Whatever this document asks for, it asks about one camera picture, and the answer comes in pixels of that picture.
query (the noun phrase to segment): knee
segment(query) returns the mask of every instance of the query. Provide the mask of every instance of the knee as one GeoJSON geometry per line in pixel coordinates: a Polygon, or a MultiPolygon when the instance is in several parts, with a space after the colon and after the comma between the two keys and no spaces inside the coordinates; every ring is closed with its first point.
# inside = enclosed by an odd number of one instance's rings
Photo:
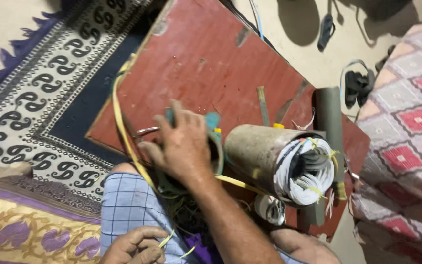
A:
{"type": "Polygon", "coordinates": [[[129,163],[123,162],[112,168],[110,172],[128,172],[128,173],[138,173],[138,171],[129,163]]]}

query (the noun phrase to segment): man's left hand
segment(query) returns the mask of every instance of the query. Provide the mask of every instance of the man's left hand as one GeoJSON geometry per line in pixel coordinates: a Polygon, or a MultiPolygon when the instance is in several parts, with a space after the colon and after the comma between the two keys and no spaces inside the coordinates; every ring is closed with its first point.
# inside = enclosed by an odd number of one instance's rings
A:
{"type": "Polygon", "coordinates": [[[166,238],[167,232],[157,226],[137,227],[118,236],[107,249],[100,264],[163,264],[164,252],[155,238],[166,238]]]}

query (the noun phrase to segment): metal cylinder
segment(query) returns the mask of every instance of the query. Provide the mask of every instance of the metal cylinder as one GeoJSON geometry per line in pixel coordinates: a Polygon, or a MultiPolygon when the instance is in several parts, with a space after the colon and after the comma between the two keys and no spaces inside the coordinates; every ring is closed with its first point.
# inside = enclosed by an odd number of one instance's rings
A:
{"type": "Polygon", "coordinates": [[[281,150],[297,138],[322,134],[313,131],[243,124],[232,129],[224,143],[227,164],[250,183],[279,197],[273,176],[281,150]]]}

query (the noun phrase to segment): purple fringe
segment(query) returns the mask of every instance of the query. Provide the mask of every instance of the purple fringe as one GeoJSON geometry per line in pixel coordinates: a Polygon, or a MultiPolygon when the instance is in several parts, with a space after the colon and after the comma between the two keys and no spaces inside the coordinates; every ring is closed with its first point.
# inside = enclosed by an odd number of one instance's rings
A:
{"type": "Polygon", "coordinates": [[[62,10],[60,12],[55,14],[42,12],[45,19],[33,17],[33,20],[37,23],[39,28],[37,30],[21,28],[21,30],[24,31],[23,36],[27,37],[27,39],[9,41],[14,49],[14,56],[3,48],[0,50],[0,60],[4,65],[4,68],[0,69],[0,84],[32,51],[40,40],[50,32],[53,26],[66,15],[67,11],[73,7],[75,2],[77,2],[77,0],[62,0],[62,10]]]}

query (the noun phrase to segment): purple flower pattern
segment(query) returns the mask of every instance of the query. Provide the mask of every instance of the purple flower pattern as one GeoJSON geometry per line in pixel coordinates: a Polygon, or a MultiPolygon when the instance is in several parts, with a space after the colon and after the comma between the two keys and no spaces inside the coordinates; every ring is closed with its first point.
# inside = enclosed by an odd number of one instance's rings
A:
{"type": "Polygon", "coordinates": [[[95,256],[99,249],[99,240],[96,237],[89,237],[79,243],[79,245],[76,247],[75,255],[79,256],[87,251],[87,257],[92,258],[93,256],[95,256]]]}
{"type": "Polygon", "coordinates": [[[52,229],[45,233],[42,237],[42,246],[46,252],[55,251],[61,249],[69,241],[69,231],[58,232],[56,229],[52,229]]]}
{"type": "Polygon", "coordinates": [[[9,241],[13,247],[19,247],[27,240],[27,238],[29,238],[30,232],[31,230],[26,222],[20,221],[6,225],[2,230],[0,230],[0,245],[9,241]]]}

